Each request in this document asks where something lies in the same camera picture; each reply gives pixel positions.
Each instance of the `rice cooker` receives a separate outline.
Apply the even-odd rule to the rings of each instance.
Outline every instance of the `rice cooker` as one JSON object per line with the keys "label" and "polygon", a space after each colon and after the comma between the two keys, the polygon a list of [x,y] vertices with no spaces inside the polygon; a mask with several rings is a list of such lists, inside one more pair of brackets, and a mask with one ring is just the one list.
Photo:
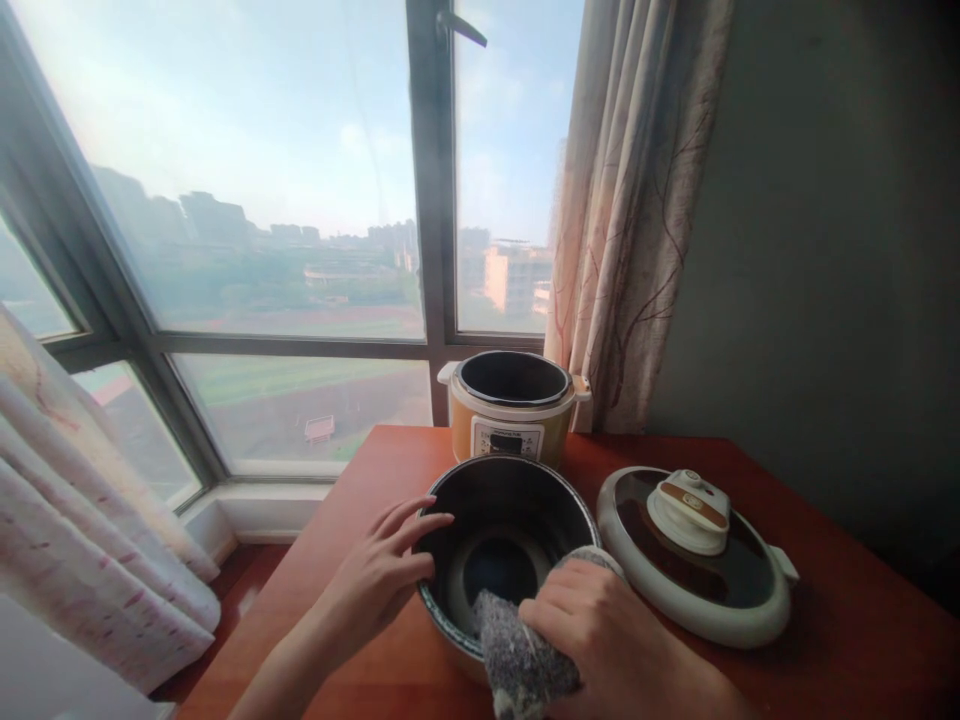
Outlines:
{"label": "rice cooker", "polygon": [[507,453],[557,468],[574,406],[590,400],[586,380],[533,353],[480,353],[447,363],[437,380],[457,462]]}
{"label": "rice cooker", "polygon": [[693,470],[618,470],[600,489],[597,516],[630,584],[690,632],[753,648],[787,626],[793,563]]}

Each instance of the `rice cooker handle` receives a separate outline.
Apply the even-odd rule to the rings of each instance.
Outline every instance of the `rice cooker handle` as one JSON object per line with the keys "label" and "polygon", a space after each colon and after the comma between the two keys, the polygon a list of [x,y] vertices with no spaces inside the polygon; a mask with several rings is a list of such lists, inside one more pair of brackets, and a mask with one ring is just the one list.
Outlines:
{"label": "rice cooker handle", "polygon": [[441,385],[449,385],[450,379],[453,377],[453,373],[456,371],[457,365],[459,364],[460,362],[458,360],[451,360],[442,368],[440,368],[440,372],[437,373],[437,382]]}
{"label": "rice cooker handle", "polygon": [[593,393],[590,392],[590,381],[587,380],[583,375],[574,375],[573,376],[573,401],[588,402],[592,397],[593,397]]}

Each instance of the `cleaning cloth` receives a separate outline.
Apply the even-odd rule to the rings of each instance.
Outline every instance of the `cleaning cloth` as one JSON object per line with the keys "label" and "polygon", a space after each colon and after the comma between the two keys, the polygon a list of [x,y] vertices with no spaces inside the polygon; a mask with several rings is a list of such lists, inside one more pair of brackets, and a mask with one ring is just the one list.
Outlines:
{"label": "cleaning cloth", "polygon": [[[598,547],[577,548],[557,567],[571,558],[613,570],[627,581],[623,568]],[[547,705],[580,687],[577,666],[527,627],[512,602],[481,590],[473,612],[497,720],[540,720]]]}

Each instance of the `pot rim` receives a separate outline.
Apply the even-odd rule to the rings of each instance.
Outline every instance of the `pot rim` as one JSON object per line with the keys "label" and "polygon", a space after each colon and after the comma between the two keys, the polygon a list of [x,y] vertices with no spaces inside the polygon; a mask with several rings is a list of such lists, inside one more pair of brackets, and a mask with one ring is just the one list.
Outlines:
{"label": "pot rim", "polygon": [[[467,363],[487,355],[526,355],[526,356],[535,358],[540,362],[543,362],[547,365],[552,366],[554,370],[556,370],[557,372],[563,375],[563,379],[564,379],[563,389],[560,390],[559,392],[554,393],[553,395],[550,395],[549,397],[540,398],[538,400],[504,400],[503,398],[497,398],[497,397],[493,397],[492,395],[486,395],[480,392],[479,390],[475,389],[474,387],[472,387],[469,383],[467,383],[463,379],[463,368]],[[472,395],[478,400],[482,400],[485,403],[489,403],[490,405],[495,405],[497,407],[502,407],[502,408],[517,408],[517,409],[530,409],[530,410],[540,410],[540,409],[551,408],[552,405],[555,405],[559,403],[561,400],[563,400],[564,397],[570,392],[571,388],[573,387],[573,376],[569,372],[564,370],[562,367],[557,365],[555,362],[551,360],[547,360],[542,355],[537,355],[536,353],[531,353],[531,352],[521,352],[519,350],[487,350],[486,352],[477,353],[473,357],[469,357],[466,360],[462,360],[457,365],[457,369],[454,372],[454,374],[456,375],[457,380],[460,381],[461,387],[463,387],[463,389],[468,394]]]}
{"label": "pot rim", "polygon": [[[528,458],[506,454],[480,455],[475,458],[470,458],[462,463],[458,463],[437,478],[433,485],[430,486],[430,490],[427,492],[427,494],[436,495],[439,489],[443,487],[444,483],[446,483],[453,475],[455,475],[465,466],[475,465],[482,462],[491,462],[493,460],[506,460],[508,462],[526,463],[527,465],[532,465],[535,469],[546,472],[554,480],[559,482],[580,508],[582,517],[587,521],[587,526],[590,530],[590,539],[592,540],[593,545],[600,548],[603,547],[603,542],[600,537],[600,530],[597,526],[597,523],[593,519],[593,515],[590,513],[590,508],[587,507],[586,501],[580,496],[580,493],[577,492],[576,488],[574,488],[573,485],[571,485],[567,479],[563,477],[563,475],[558,473],[553,468]],[[426,511],[428,510],[430,510],[430,508],[423,508],[417,513],[417,517],[427,514]],[[441,632],[441,634],[443,634],[443,636],[458,650],[466,653],[475,660],[483,662],[483,651],[480,649],[480,642],[465,635],[450,621],[443,610],[440,609],[440,605],[434,599],[433,593],[430,592],[427,581],[421,580],[418,582],[417,591],[420,594],[420,599],[423,600],[424,606],[427,608],[427,614],[430,615],[430,619],[433,621],[433,624]]]}

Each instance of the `window frame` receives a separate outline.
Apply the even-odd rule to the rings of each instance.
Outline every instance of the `window frame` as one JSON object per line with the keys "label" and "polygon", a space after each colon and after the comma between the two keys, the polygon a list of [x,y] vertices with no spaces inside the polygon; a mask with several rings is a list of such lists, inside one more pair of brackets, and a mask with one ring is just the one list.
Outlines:
{"label": "window frame", "polygon": [[[138,374],[204,492],[223,483],[310,482],[302,477],[231,475],[172,361],[176,353],[421,360],[429,364],[434,426],[448,424],[450,361],[492,348],[543,351],[542,335],[462,332],[456,293],[456,112],[454,37],[438,22],[453,0],[405,0],[410,106],[425,338],[332,339],[167,331],[157,327],[121,251],[80,148],[7,0],[0,0],[0,195],[6,218],[81,333],[44,347],[68,372],[127,360]],[[335,475],[318,477],[332,482]]]}

